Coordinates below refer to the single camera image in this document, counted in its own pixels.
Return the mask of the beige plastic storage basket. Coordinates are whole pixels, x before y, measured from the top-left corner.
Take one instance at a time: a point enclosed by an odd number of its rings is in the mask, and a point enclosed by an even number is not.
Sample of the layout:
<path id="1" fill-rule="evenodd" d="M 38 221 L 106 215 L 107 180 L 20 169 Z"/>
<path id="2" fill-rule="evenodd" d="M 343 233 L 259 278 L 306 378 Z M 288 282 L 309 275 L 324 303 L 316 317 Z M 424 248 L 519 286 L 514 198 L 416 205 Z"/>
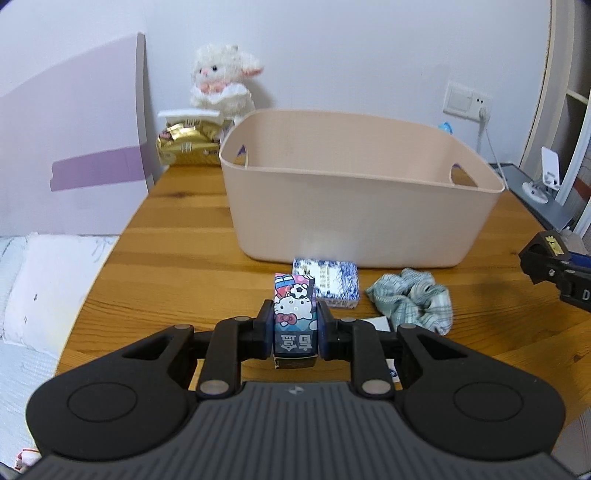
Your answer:
<path id="1" fill-rule="evenodd" d="M 362 114 L 259 110 L 219 159 L 239 247 L 271 262 L 453 267 L 504 189 L 456 137 Z"/>

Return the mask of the white wall switch socket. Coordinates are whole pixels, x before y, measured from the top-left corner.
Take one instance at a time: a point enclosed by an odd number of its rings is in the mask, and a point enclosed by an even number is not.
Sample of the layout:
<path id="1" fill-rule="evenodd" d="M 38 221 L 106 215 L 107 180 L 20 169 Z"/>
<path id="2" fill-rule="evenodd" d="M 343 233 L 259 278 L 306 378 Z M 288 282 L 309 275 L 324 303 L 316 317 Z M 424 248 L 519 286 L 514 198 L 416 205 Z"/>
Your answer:
<path id="1" fill-rule="evenodd" d="M 492 98 L 488 95 L 449 82 L 444 97 L 443 112 L 462 119 L 475 122 L 486 122 L 492 112 Z"/>

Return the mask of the dark grey flat box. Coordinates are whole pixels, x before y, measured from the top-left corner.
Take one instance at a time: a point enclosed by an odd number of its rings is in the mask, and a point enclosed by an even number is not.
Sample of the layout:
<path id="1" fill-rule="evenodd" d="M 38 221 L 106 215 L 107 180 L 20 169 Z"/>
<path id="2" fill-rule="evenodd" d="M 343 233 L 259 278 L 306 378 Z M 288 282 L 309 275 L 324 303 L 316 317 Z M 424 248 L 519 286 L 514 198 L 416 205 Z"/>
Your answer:
<path id="1" fill-rule="evenodd" d="M 532 180 L 517 166 L 510 163 L 490 163 L 497 174 L 506 180 L 508 189 L 522 202 L 546 230 L 573 230 L 575 221 L 566 208 L 539 181 Z"/>

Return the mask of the lilac headboard panel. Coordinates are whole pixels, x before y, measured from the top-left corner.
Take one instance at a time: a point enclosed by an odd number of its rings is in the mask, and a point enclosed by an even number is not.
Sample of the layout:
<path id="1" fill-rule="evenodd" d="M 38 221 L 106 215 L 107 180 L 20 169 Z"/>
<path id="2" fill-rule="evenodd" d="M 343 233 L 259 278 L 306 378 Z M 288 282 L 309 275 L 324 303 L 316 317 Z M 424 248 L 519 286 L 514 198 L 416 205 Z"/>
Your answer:
<path id="1" fill-rule="evenodd" d="M 65 60 L 1 98 L 1 233 L 118 235 L 154 184 L 145 37 Z"/>

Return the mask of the blue penguin figurine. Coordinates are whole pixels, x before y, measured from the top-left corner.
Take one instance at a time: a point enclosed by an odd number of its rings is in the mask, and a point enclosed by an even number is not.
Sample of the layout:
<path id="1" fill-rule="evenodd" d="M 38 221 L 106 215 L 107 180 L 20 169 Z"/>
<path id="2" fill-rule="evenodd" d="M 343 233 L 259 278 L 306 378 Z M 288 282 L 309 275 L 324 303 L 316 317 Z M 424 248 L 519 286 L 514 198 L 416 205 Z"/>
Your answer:
<path id="1" fill-rule="evenodd" d="M 438 126 L 438 128 L 449 134 L 453 134 L 453 128 L 449 122 L 444 122 Z"/>

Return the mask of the Hello Kitty cartoon box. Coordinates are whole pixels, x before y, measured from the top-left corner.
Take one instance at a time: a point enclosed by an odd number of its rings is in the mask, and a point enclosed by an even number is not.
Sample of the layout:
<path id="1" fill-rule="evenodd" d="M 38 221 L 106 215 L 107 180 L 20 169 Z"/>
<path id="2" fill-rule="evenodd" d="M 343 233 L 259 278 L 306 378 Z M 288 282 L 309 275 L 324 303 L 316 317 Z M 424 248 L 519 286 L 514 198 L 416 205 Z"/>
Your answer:
<path id="1" fill-rule="evenodd" d="M 315 279 L 276 273 L 273 287 L 273 362 L 276 368 L 314 366 L 318 357 Z"/>

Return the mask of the white phone stand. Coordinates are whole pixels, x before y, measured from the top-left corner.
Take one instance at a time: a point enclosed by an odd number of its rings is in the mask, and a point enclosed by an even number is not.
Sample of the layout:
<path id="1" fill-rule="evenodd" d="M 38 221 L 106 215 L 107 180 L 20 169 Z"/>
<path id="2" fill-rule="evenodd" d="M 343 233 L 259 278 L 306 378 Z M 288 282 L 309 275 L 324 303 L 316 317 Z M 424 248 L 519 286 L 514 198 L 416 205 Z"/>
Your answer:
<path id="1" fill-rule="evenodd" d="M 542 175 L 538 181 L 524 182 L 522 190 L 535 203 L 545 205 L 561 187 L 559 156 L 553 150 L 541 148 Z"/>

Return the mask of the white paper card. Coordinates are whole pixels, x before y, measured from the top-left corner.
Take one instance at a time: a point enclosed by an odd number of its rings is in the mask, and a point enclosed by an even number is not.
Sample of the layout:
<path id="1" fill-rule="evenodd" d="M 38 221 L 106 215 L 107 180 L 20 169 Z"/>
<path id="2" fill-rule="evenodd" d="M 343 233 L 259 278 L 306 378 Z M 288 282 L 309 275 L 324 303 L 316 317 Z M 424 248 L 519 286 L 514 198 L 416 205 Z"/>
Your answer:
<path id="1" fill-rule="evenodd" d="M 181 108 L 161 110 L 157 113 L 157 117 L 170 125 L 189 121 L 207 121 L 214 124 L 223 123 L 221 112 L 209 109 Z"/>

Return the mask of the blue white porcelain-pattern box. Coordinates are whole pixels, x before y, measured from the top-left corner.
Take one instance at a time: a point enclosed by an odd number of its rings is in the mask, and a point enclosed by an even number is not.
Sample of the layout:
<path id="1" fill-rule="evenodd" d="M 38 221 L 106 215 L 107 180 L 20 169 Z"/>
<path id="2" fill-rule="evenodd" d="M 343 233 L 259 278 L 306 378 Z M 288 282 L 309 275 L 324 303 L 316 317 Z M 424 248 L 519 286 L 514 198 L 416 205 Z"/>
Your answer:
<path id="1" fill-rule="evenodd" d="M 358 266 L 352 262 L 297 258 L 293 273 L 315 279 L 315 298 L 331 308 L 353 309 L 361 297 Z"/>

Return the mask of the gold foil snack bag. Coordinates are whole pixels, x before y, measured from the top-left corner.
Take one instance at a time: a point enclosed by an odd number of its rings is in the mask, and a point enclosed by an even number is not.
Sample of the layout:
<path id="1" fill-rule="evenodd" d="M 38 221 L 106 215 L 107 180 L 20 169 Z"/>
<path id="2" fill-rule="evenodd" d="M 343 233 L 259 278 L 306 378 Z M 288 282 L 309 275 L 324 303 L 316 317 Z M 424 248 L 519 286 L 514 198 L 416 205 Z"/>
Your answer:
<path id="1" fill-rule="evenodd" d="M 204 120 L 169 125 L 156 138 L 159 162 L 162 166 L 218 165 L 224 135 L 222 125 Z"/>

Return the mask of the white plush lamb toy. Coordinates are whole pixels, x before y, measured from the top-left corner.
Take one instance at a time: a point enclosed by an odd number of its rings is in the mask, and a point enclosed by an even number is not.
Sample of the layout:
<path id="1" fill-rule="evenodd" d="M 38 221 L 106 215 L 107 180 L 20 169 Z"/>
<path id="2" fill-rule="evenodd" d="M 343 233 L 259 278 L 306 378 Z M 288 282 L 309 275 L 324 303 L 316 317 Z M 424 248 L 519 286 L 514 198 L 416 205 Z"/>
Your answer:
<path id="1" fill-rule="evenodd" d="M 263 64 L 237 45 L 206 44 L 194 53 L 190 105 L 214 110 L 235 124 L 256 110 L 245 81 L 263 73 Z"/>

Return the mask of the white pillow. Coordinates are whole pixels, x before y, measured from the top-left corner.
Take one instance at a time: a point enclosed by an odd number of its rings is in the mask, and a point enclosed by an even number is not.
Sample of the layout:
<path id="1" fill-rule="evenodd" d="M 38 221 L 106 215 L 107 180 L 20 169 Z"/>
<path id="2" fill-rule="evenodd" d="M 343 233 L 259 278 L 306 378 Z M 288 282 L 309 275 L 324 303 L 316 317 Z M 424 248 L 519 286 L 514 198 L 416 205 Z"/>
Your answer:
<path id="1" fill-rule="evenodd" d="M 4 313 L 4 341 L 59 358 L 118 240 L 117 236 L 27 236 L 24 263 Z"/>

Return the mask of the green plaid scrunchie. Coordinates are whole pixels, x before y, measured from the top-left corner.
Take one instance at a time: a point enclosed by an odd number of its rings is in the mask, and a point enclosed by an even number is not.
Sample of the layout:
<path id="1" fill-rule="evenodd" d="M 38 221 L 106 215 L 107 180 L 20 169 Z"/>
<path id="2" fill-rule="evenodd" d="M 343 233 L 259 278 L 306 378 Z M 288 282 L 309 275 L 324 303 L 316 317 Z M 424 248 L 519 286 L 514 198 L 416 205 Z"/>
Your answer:
<path id="1" fill-rule="evenodd" d="M 430 272 L 406 268 L 400 274 L 385 274 L 366 294 L 394 329 L 411 324 L 441 336 L 452 329 L 450 292 Z"/>

